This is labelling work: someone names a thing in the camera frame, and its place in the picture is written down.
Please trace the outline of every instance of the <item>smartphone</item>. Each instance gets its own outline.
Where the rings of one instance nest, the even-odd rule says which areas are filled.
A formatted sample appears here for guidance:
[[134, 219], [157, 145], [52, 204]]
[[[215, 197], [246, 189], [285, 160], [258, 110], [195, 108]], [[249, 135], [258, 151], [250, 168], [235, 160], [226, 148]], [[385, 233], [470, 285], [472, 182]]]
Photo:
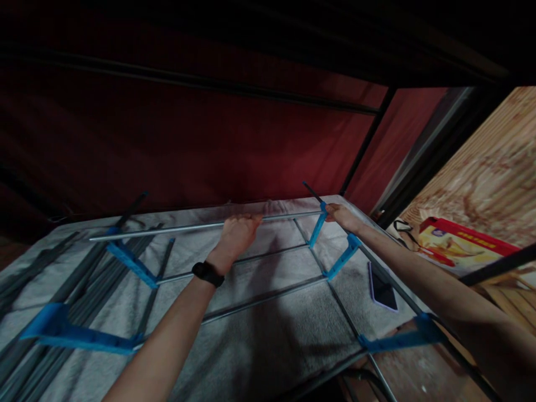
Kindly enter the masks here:
[[398, 312], [398, 305], [396, 304], [395, 291], [390, 284], [383, 282], [379, 276], [375, 274], [375, 268], [372, 263], [368, 262], [368, 276], [370, 278], [370, 295], [372, 301], [385, 307], [392, 312]]

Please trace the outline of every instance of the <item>black wristwatch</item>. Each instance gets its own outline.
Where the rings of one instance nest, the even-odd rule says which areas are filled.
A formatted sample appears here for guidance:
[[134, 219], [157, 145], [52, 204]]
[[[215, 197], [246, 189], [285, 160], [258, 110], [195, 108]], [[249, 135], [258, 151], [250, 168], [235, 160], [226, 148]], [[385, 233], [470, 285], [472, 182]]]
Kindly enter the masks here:
[[225, 280], [224, 277], [216, 273], [212, 264], [209, 264], [208, 262], [198, 262], [195, 264], [192, 268], [192, 274], [197, 276], [199, 279], [210, 282], [216, 288], [219, 288]]

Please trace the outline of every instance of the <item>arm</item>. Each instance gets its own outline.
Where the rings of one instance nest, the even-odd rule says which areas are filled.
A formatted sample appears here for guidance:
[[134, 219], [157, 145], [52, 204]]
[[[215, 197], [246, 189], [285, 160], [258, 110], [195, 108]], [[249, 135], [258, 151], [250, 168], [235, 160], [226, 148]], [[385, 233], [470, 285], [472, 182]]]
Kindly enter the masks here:
[[330, 204], [328, 221], [358, 236], [441, 317], [472, 353], [505, 400], [536, 398], [536, 338], [502, 310], [439, 267], [367, 226], [347, 208]]
[[[222, 237], [206, 260], [219, 275], [228, 273], [236, 258], [253, 243], [261, 220], [261, 215], [245, 214], [225, 221]], [[215, 292], [214, 285], [194, 277], [103, 400], [167, 400]]]

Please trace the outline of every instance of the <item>hand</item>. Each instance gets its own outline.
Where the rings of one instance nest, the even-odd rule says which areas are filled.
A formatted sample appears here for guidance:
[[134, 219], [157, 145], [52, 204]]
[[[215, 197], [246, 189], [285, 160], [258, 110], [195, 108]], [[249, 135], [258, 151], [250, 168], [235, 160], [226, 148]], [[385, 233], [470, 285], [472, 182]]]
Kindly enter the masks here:
[[218, 275], [225, 275], [238, 256], [255, 240], [262, 215], [233, 215], [223, 224], [222, 237], [210, 252], [207, 262], [216, 268]]
[[344, 229], [354, 234], [356, 234], [363, 225], [363, 222], [343, 205], [328, 204], [326, 205], [326, 211], [329, 213], [326, 222], [337, 222]]

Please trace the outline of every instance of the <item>blue plastic joint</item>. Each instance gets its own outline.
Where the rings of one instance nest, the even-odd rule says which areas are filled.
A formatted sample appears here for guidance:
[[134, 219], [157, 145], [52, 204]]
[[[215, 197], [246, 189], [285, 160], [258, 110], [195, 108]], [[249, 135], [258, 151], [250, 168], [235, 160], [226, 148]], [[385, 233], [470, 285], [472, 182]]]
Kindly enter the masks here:
[[348, 240], [348, 248], [341, 254], [335, 264], [333, 264], [333, 267], [328, 272], [323, 273], [323, 275], [328, 278], [328, 281], [331, 281], [339, 273], [346, 262], [359, 249], [359, 246], [362, 245], [361, 240], [359, 240], [353, 233], [350, 233], [346, 239]]
[[328, 217], [326, 203], [324, 201], [320, 203], [320, 209], [323, 211], [323, 213], [318, 217], [317, 224], [314, 226], [313, 234], [311, 234], [311, 239], [309, 240], [309, 248], [314, 247], [314, 244], [317, 242], [318, 235], [320, 234], [320, 230], [322, 230], [322, 226]]
[[22, 333], [21, 339], [37, 338], [48, 346], [86, 349], [131, 355], [139, 336], [121, 338], [94, 329], [78, 327], [68, 322], [69, 306], [63, 303], [47, 304]]
[[[108, 235], [115, 235], [120, 233], [121, 230], [117, 227], [111, 227], [108, 230]], [[106, 247], [110, 253], [127, 266], [132, 272], [134, 272], [140, 279], [145, 282], [150, 288], [158, 289], [158, 279], [151, 271], [141, 262], [136, 256], [125, 246], [121, 240], [115, 240], [108, 242]]]
[[439, 343], [447, 340], [427, 313], [417, 315], [415, 318], [417, 331], [394, 335], [389, 338], [369, 341], [364, 335], [359, 335], [359, 343], [370, 353], [387, 352], [405, 349], [426, 344]]

